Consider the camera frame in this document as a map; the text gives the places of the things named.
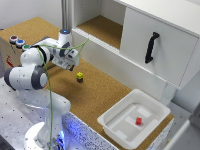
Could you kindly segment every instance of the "brown desk surface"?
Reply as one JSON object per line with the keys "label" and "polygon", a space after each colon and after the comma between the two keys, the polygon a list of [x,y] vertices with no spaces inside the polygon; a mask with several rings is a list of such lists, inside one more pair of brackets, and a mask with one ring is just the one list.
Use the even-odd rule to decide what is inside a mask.
{"label": "brown desk surface", "polygon": [[[37,17],[0,31],[0,36],[9,41],[11,35],[17,35],[27,44],[33,44],[45,36],[57,39],[58,32],[57,27]],[[83,73],[83,83],[76,81],[78,72]],[[49,74],[52,91],[70,100],[72,104],[70,111],[119,149],[123,149],[104,133],[102,126],[97,123],[97,118],[131,92],[131,89],[84,60],[80,60],[80,65],[75,67],[73,72],[56,66],[49,70]],[[172,119],[173,116],[169,115],[137,150],[146,149]]]}

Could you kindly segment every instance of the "black handle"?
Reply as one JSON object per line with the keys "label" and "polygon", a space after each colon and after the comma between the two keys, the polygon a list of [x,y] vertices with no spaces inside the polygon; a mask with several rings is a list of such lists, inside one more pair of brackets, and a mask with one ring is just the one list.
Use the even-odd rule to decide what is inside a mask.
{"label": "black handle", "polygon": [[154,40],[157,39],[160,35],[156,32],[153,32],[153,36],[151,37],[150,41],[149,41],[149,45],[148,45],[148,49],[147,49],[147,54],[145,57],[145,63],[148,64],[149,62],[151,62],[153,60],[153,57],[151,57],[151,53],[153,50],[153,46],[154,46]]}

